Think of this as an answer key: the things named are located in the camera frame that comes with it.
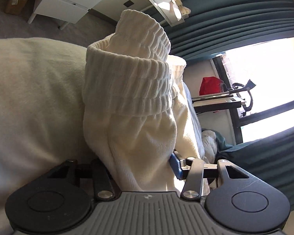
blue fabric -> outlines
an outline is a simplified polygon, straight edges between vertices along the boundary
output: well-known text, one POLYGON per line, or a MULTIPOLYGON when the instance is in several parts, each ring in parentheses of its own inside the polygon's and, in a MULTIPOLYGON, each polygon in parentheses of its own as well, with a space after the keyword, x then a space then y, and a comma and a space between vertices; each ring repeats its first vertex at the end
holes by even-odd
POLYGON ((294 210, 294 127, 264 139, 218 151, 227 159, 283 192, 294 210))
MULTIPOLYGON (((206 59, 229 49, 294 37, 294 0, 182 0, 191 9, 185 22, 164 25, 172 55, 206 59)), ((163 17, 145 11, 158 22, 163 17)))

red bag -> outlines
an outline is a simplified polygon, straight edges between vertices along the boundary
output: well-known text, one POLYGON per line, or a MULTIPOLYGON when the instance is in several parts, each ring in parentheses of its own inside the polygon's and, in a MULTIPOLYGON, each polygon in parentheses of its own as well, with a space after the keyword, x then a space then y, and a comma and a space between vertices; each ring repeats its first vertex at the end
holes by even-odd
POLYGON ((201 82, 199 95, 209 95, 223 92, 224 82, 216 77, 204 77, 201 82))

window frame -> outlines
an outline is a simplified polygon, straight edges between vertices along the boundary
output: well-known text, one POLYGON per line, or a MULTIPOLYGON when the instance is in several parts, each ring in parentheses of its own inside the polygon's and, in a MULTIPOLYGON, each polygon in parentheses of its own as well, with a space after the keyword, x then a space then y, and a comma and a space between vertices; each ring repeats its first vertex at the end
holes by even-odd
MULTIPOLYGON (((219 78, 224 82, 227 88, 231 88, 232 86, 230 85, 221 57, 220 56, 215 57, 212 59, 212 61, 214 62, 219 78)), ((275 115, 284 113, 292 109, 294 109, 294 101, 287 102, 285 104, 273 107, 271 109, 253 113, 241 118, 239 117, 237 109, 229 109, 236 144, 243 143, 241 126, 248 125, 248 124, 269 118, 269 117, 273 117, 275 115)))

